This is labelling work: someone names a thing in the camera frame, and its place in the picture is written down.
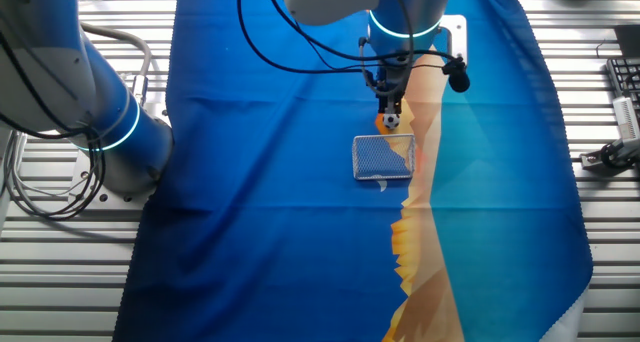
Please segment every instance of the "glowing blue led ring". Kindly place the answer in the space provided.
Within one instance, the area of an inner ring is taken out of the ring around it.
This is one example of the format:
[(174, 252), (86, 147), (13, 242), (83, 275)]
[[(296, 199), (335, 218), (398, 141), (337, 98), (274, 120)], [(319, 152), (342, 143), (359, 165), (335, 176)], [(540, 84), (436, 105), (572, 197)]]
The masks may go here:
[[(103, 151), (107, 151), (110, 150), (112, 148), (115, 148), (119, 145), (121, 145), (124, 141), (127, 140), (127, 138), (129, 138), (129, 136), (131, 136), (131, 134), (133, 133), (133, 131), (136, 129), (136, 127), (138, 126), (138, 121), (140, 121), (140, 106), (137, 103), (134, 103), (138, 108), (137, 110), (137, 114), (136, 114), (136, 120), (135, 122), (133, 122), (133, 126), (131, 126), (131, 129), (129, 130), (129, 132), (127, 132), (126, 135), (124, 135), (124, 137), (120, 138), (120, 140), (118, 140), (118, 142), (112, 143), (110, 145), (108, 145), (107, 147), (103, 147), (102, 150)], [(80, 147), (80, 146), (76, 146), (79, 149), (83, 150), (83, 151), (88, 151), (88, 148), (84, 148), (84, 147)]]
[[(384, 32), (384, 33), (386, 33), (386, 34), (388, 34), (390, 36), (398, 37), (398, 38), (409, 38), (410, 37), (409, 34), (397, 33), (397, 32), (393, 32), (393, 31), (387, 29), (380, 22), (378, 22), (378, 20), (376, 19), (376, 16), (373, 15), (373, 11), (369, 12), (369, 14), (371, 15), (371, 20), (373, 21), (373, 23), (375, 23), (376, 26), (378, 26), (378, 28), (380, 28), (380, 30), (382, 30), (382, 32)], [(438, 26), (440, 25), (440, 22), (442, 22), (442, 18), (444, 18), (444, 16), (442, 16), (440, 18), (440, 20), (438, 22), (436, 22), (436, 24), (431, 26), (428, 30), (422, 31), (420, 33), (414, 33), (413, 34), (413, 38), (422, 37), (422, 36), (424, 36), (426, 34), (429, 34), (429, 33), (433, 32), (433, 30), (438, 28)]]

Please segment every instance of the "silver slotted surface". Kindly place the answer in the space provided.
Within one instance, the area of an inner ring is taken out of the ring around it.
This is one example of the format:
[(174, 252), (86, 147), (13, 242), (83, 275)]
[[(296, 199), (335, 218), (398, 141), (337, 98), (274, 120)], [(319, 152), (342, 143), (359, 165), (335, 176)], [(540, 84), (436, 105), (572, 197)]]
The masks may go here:
[[(596, 261), (580, 342), (640, 342), (640, 177), (628, 171), (599, 178), (578, 163), (580, 153), (618, 137), (601, 67), (605, 58), (620, 54), (612, 27), (640, 22), (640, 0), (520, 1), (558, 88)], [(156, 63), (146, 107), (158, 116), (174, 8), (175, 0), (104, 0), (81, 7), (82, 20), (150, 42)], [(93, 41), (119, 72), (139, 68), (141, 54), (133, 47)], [(75, 156), (69, 144), (31, 140), (22, 174), (45, 189), (67, 188)], [(66, 202), (41, 203), (55, 208)], [(139, 213), (117, 212), (68, 224), (133, 239)], [(109, 341), (130, 255), (131, 246), (51, 231), (10, 206), (0, 242), (0, 342)]]

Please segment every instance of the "fabric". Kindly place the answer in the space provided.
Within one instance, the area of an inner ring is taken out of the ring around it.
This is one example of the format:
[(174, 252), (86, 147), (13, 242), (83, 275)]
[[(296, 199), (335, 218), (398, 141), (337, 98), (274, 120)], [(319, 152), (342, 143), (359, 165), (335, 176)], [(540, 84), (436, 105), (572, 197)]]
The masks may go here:
[[(592, 259), (557, 95), (517, 0), (450, 0), (468, 21), (471, 89), (415, 70), (397, 133), (416, 135), (416, 174), (368, 182), (353, 178), (351, 143), (388, 132), (362, 76), (268, 66), (235, 1), (178, 0), (175, 149), (144, 210), (114, 340), (543, 338)], [(269, 0), (243, 1), (265, 55), (324, 68)], [(355, 55), (367, 16), (306, 30)]]
[(588, 290), (582, 293), (576, 303), (547, 331), (540, 342), (564, 342), (575, 340), (576, 331), (580, 326), (580, 317), (587, 300)]

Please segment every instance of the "metal grating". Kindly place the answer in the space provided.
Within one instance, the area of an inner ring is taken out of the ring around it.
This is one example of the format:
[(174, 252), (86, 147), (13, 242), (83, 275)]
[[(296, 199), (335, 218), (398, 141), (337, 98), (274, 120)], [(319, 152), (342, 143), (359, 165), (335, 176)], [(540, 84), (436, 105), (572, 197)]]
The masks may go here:
[[(583, 171), (578, 157), (618, 138), (601, 68), (606, 58), (620, 54), (612, 27), (640, 22), (640, 0), (520, 1), (558, 88), (596, 262), (579, 341), (640, 342), (640, 176), (627, 171), (600, 178)], [(150, 42), (156, 60), (146, 108), (158, 116), (164, 110), (174, 8), (175, 0), (81, 6), (82, 20)], [(93, 41), (119, 72), (139, 68), (141, 54), (133, 47), (99, 37)], [(67, 188), (76, 153), (66, 143), (31, 140), (22, 173), (43, 188)], [(41, 203), (54, 208), (65, 201)], [(138, 218), (138, 213), (113, 213), (69, 224), (133, 239)], [(110, 341), (131, 246), (48, 230), (15, 206), (8, 209), (1, 237), (1, 342)]]
[(411, 178), (416, 169), (416, 137), (412, 134), (356, 136), (351, 155), (356, 180)]

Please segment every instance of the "wire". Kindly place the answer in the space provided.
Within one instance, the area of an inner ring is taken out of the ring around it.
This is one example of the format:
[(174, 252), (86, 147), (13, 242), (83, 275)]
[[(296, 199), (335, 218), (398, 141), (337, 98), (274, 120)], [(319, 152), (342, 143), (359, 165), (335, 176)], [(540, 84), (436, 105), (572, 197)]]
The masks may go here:
[[(302, 27), (300, 27), (300, 23), (298, 23), (298, 21), (296, 21), (296, 26), (300, 29), (302, 29)], [(305, 40), (307, 41), (307, 43), (309, 44), (309, 46), (311, 46), (311, 48), (313, 48), (313, 51), (316, 53), (316, 55), (318, 55), (318, 58), (320, 58), (320, 61), (322, 61), (322, 63), (327, 66), (328, 68), (332, 69), (332, 70), (337, 70), (339, 68), (333, 67), (332, 65), (330, 65), (325, 59), (324, 57), (320, 54), (320, 51), (318, 51), (318, 48), (316, 47), (316, 45), (313, 44), (313, 42), (309, 41), (308, 39), (305, 38)]]
[[(105, 158), (104, 153), (102, 152), (102, 146), (100, 142), (90, 143), (90, 147), (92, 148), (89, 151), (89, 161), (91, 165), (90, 172), (86, 178), (83, 178), (85, 186), (82, 188), (82, 191), (76, 196), (73, 202), (71, 202), (66, 207), (58, 210), (58, 211), (45, 211), (31, 199), (31, 197), (26, 193), (24, 189), (24, 183), (20, 183), (21, 179), (18, 175), (18, 166), (20, 164), (20, 159), (22, 156), (21, 148), (23, 147), (23, 142), (26, 136), (18, 133), (11, 132), (11, 136), (9, 138), (9, 142), (7, 145), (7, 149), (5, 150), (4, 159), (3, 159), (3, 168), (4, 168), (4, 181), (3, 181), (3, 194), (5, 192), (9, 193), (9, 197), (11, 200), (25, 213), (30, 215), (34, 215), (42, 218), (39, 222), (53, 228), (55, 230), (59, 230), (65, 233), (70, 233), (83, 238), (92, 238), (97, 240), (102, 240), (105, 242), (113, 242), (113, 243), (122, 243), (126, 242), (123, 239), (115, 238), (112, 236), (102, 235), (98, 233), (91, 233), (87, 231), (78, 230), (67, 225), (61, 224), (62, 221), (67, 221), (72, 219), (73, 217), (82, 213), (86, 207), (91, 203), (91, 201), (97, 196), (99, 193), (102, 184), (104, 182), (105, 171)], [(65, 192), (70, 192), (72, 189), (75, 189), (79, 186), (76, 184), (71, 187), (69, 190)], [(49, 194), (53, 195), (52, 197), (57, 197), (60, 194)]]
[[(374, 57), (360, 57), (360, 56), (352, 56), (346, 53), (342, 53), (340, 51), (337, 51), (329, 46), (324, 45), (322, 42), (316, 40), (315, 38), (313, 38), (312, 36), (310, 36), (309, 34), (307, 34), (306, 32), (304, 32), (302, 29), (296, 27), (295, 23), (293, 23), (291, 21), (291, 19), (289, 18), (289, 16), (287, 16), (287, 14), (284, 12), (284, 10), (282, 10), (282, 8), (280, 7), (280, 5), (278, 4), (277, 0), (271, 0), (274, 8), (276, 9), (276, 11), (278, 12), (278, 14), (280, 14), (280, 16), (289, 24), (289, 26), (291, 26), (291, 28), (293, 28), (294, 30), (296, 30), (296, 32), (298, 32), (300, 35), (302, 35), (304, 38), (308, 39), (309, 41), (313, 42), (316, 46), (324, 49), (325, 51), (328, 51), (336, 56), (351, 60), (351, 61), (367, 61), (367, 62), (373, 62), (373, 61), (382, 61), (382, 60), (386, 60), (386, 59), (392, 59), (392, 58), (397, 58), (397, 57), (407, 57), (411, 52), (410, 51), (404, 51), (404, 52), (396, 52), (396, 53), (390, 53), (390, 54), (386, 54), (386, 55), (378, 55), (378, 56), (374, 56)], [(413, 51), (414, 54), (428, 54), (428, 55), (435, 55), (435, 56), (440, 56), (443, 58), (446, 58), (449, 61), (455, 60), (456, 57), (448, 54), (448, 53), (444, 53), (444, 52), (440, 52), (440, 51), (432, 51), (432, 50), (415, 50)]]
[(424, 68), (424, 67), (440, 68), (440, 69), (442, 69), (442, 66), (430, 65), (430, 64), (426, 64), (426, 63), (419, 64), (419, 65), (417, 65), (417, 66), (413, 66), (413, 69), (416, 69), (416, 68)]
[(106, 135), (108, 135), (111, 131), (113, 131), (116, 127), (118, 127), (118, 125), (124, 120), (124, 118), (127, 115), (127, 111), (129, 111), (129, 106), (131, 105), (131, 92), (129, 92), (129, 88), (124, 84), (124, 82), (122, 82), (122, 85), (124, 87), (124, 92), (126, 93), (126, 97), (125, 97), (125, 105), (124, 105), (124, 109), (122, 111), (119, 111), (120, 113), (120, 117), (118, 117), (118, 119), (111, 125), (109, 126), (109, 128), (107, 128), (106, 130), (102, 131), (102, 134), (98, 135), (95, 139), (93, 140), (89, 140), (89, 142), (95, 142), (96, 140), (102, 139), (104, 138)]
[(31, 80), (29, 80), (29, 77), (27, 76), (24, 69), (20, 65), (20, 62), (18, 61), (18, 58), (16, 57), (15, 53), (11, 49), (9, 42), (7, 41), (7, 39), (5, 38), (4, 34), (1, 31), (0, 31), (0, 44), (2, 45), (2, 49), (4, 50), (4, 52), (7, 54), (7, 57), (9, 57), (9, 61), (11, 62), (16, 72), (18, 73), (20, 80), (22, 81), (22, 83), (24, 83), (27, 90), (29, 90), (29, 93), (31, 93), (31, 96), (33, 97), (33, 99), (36, 101), (38, 106), (40, 106), (40, 108), (42, 109), (42, 112), (44, 112), (44, 114), (46, 114), (47, 117), (49, 117), (49, 119), (53, 121), (53, 123), (58, 125), (58, 127), (69, 132), (71, 136), (77, 136), (77, 135), (86, 133), (87, 132), (86, 128), (72, 129), (66, 126), (62, 121), (60, 121), (58, 117), (56, 117), (56, 115), (53, 114), (53, 112), (51, 112), (49, 107), (42, 100), (42, 97), (36, 91), (35, 87), (33, 86), (33, 83), (31, 83)]
[(38, 192), (38, 193), (42, 193), (43, 195), (46, 196), (50, 196), (50, 197), (60, 197), (60, 196), (64, 196), (67, 193), (70, 193), (71, 191), (73, 191), (74, 189), (78, 188), (78, 186), (80, 186), (81, 184), (83, 184), (86, 180), (87, 177), (82, 177), (82, 179), (80, 180), (80, 182), (76, 183), (75, 185), (69, 187), (68, 189), (62, 191), (62, 192), (58, 192), (58, 193), (51, 193), (51, 192), (47, 192), (47, 191), (43, 191), (39, 188), (35, 188), (33, 186), (30, 186), (28, 184), (26, 184), (24, 181), (22, 181), (22, 179), (20, 178), (20, 176), (17, 174), (16, 171), (14, 171), (14, 173), (16, 173), (16, 177), (18, 179), (18, 182), (20, 183), (20, 185), (22, 186), (22, 188), (27, 189), (29, 191), (34, 191), (34, 192)]
[(127, 41), (136, 46), (142, 51), (142, 53), (144, 53), (144, 60), (142, 61), (142, 67), (140, 68), (140, 75), (146, 76), (149, 73), (149, 66), (151, 66), (151, 59), (153, 58), (153, 55), (151, 54), (151, 48), (149, 48), (149, 45), (145, 40), (131, 33), (111, 28), (98, 27), (85, 22), (81, 22), (80, 26), (87, 33)]
[(78, 96), (67, 86), (61, 79), (58, 77), (46, 63), (38, 57), (37, 54), (33, 52), (33, 50), (29, 47), (29, 44), (26, 42), (25, 38), (22, 34), (15, 28), (10, 19), (8, 19), (2, 11), (0, 11), (0, 18), (7, 25), (7, 29), (20, 41), (20, 43), (24, 46), (24, 50), (33, 58), (34, 61), (42, 68), (48, 75), (51, 77), (57, 84), (62, 88), (74, 101), (78, 100)]
[(247, 41), (247, 43), (249, 44), (249, 47), (251, 47), (253, 52), (258, 57), (260, 57), (261, 60), (266, 62), (268, 65), (270, 65), (272, 67), (275, 67), (277, 69), (283, 70), (283, 71), (287, 71), (287, 72), (291, 72), (291, 73), (301, 73), (301, 74), (360, 73), (360, 69), (351, 69), (350, 67), (339, 68), (339, 69), (336, 69), (336, 70), (303, 70), (303, 69), (299, 69), (299, 68), (286, 67), (286, 66), (278, 64), (276, 62), (273, 62), (272, 60), (267, 58), (264, 54), (262, 54), (262, 52), (260, 52), (258, 47), (256, 47), (256, 45), (253, 43), (253, 40), (251, 40), (251, 37), (249, 36), (249, 33), (247, 32), (247, 27), (246, 27), (245, 22), (244, 22), (244, 17), (243, 17), (243, 13), (242, 13), (242, 0), (236, 0), (236, 8), (238, 10), (238, 22), (240, 22), (240, 29), (242, 30), (242, 34), (244, 35), (245, 40)]
[(31, 136), (34, 136), (34, 137), (38, 137), (38, 138), (41, 138), (41, 139), (45, 139), (45, 140), (61, 140), (61, 139), (65, 139), (65, 138), (78, 136), (78, 134), (75, 133), (75, 132), (60, 133), (60, 134), (55, 134), (55, 135), (36, 132), (34, 130), (31, 130), (29, 128), (26, 128), (26, 127), (23, 127), (23, 126), (19, 125), (18, 123), (16, 123), (15, 121), (11, 120), (9, 117), (7, 117), (6, 115), (4, 115), (2, 113), (0, 113), (0, 121), (4, 122), (5, 124), (7, 124), (9, 127), (13, 128), (16, 131), (20, 131), (20, 132), (26, 133), (28, 135), (31, 135)]
[[(247, 41), (247, 43), (249, 44), (249, 47), (251, 47), (253, 52), (261, 60), (263, 60), (265, 63), (267, 63), (268, 65), (270, 65), (270, 66), (272, 66), (274, 68), (283, 70), (283, 71), (287, 71), (287, 72), (291, 72), (291, 73), (302, 73), (302, 74), (362, 73), (362, 70), (359, 68), (359, 67), (361, 67), (360, 65), (353, 65), (353, 66), (348, 66), (348, 67), (343, 67), (343, 68), (337, 68), (335, 70), (303, 70), (303, 69), (298, 69), (298, 68), (286, 67), (286, 66), (283, 66), (281, 64), (278, 64), (278, 63), (270, 60), (262, 52), (260, 52), (260, 50), (256, 47), (255, 43), (253, 42), (253, 40), (249, 36), (249, 33), (247, 31), (247, 27), (246, 27), (246, 24), (245, 24), (245, 21), (244, 21), (244, 17), (243, 17), (242, 0), (236, 0), (236, 8), (237, 8), (237, 13), (238, 13), (238, 22), (240, 23), (240, 29), (242, 30), (242, 34), (244, 35), (245, 40)], [(295, 26), (295, 24), (288, 20), (286, 15), (284, 15), (283, 17), (288, 22), (290, 22), (290, 24), (294, 27), (294, 29), (296, 29), (296, 31), (298, 30), (298, 28)], [(301, 35), (303, 37), (305, 37), (306, 33), (302, 32)], [(420, 54), (436, 55), (436, 56), (444, 57), (444, 58), (447, 58), (447, 59), (454, 59), (453, 56), (451, 56), (449, 54), (446, 54), (446, 53), (439, 52), (439, 51), (416, 50), (415, 52), (416, 53), (420, 53)], [(394, 54), (382, 55), (382, 56), (377, 56), (377, 57), (365, 57), (364, 59), (366, 61), (376, 61), (377, 62), (377, 61), (380, 61), (380, 60), (386, 59), (386, 58), (396, 58), (396, 57), (407, 56), (408, 54), (409, 54), (409, 52), (398, 52), (398, 53), (394, 53)], [(350, 59), (350, 60), (356, 60), (356, 61), (360, 61), (361, 60), (360, 57), (354, 57), (354, 56), (349, 56), (349, 57), (350, 58), (348, 58), (348, 59)], [(383, 65), (381, 65), (381, 64), (377, 64), (377, 65), (369, 65), (367, 67), (382, 67), (382, 66)]]
[[(407, 11), (407, 6), (405, 5), (403, 0), (397, 0), (400, 5), (400, 9), (402, 9), (402, 14), (404, 15), (405, 22), (407, 23), (407, 28), (409, 30), (409, 58), (407, 60), (407, 67), (401, 76), (400, 83), (396, 84), (391, 91), (380, 91), (375, 86), (371, 84), (367, 76), (367, 69), (364, 65), (364, 60), (361, 62), (362, 64), (362, 75), (364, 80), (367, 83), (367, 87), (371, 89), (376, 95), (381, 97), (388, 97), (395, 95), (398, 91), (401, 91), (405, 88), (406, 83), (409, 81), (409, 77), (411, 75), (412, 65), (413, 65), (413, 50), (414, 50), (414, 40), (413, 40), (413, 26), (411, 25), (411, 17), (409, 17), (409, 11)], [(364, 45), (360, 44), (360, 57), (364, 57)]]
[(611, 160), (611, 157), (620, 150), (620, 148), (622, 148), (623, 145), (619, 145), (619, 146), (614, 146), (613, 144), (609, 143), (604, 145), (604, 147), (602, 147), (602, 149), (600, 150), (600, 160), (602, 161), (602, 164), (604, 164), (606, 167), (609, 167), (611, 169), (628, 169), (631, 168), (633, 166), (633, 164), (635, 163), (635, 159), (626, 159), (624, 161), (618, 161), (618, 162), (622, 162), (622, 163), (614, 163)]
[(600, 47), (607, 43), (607, 39), (603, 39), (598, 46), (596, 46), (596, 57), (600, 58)]

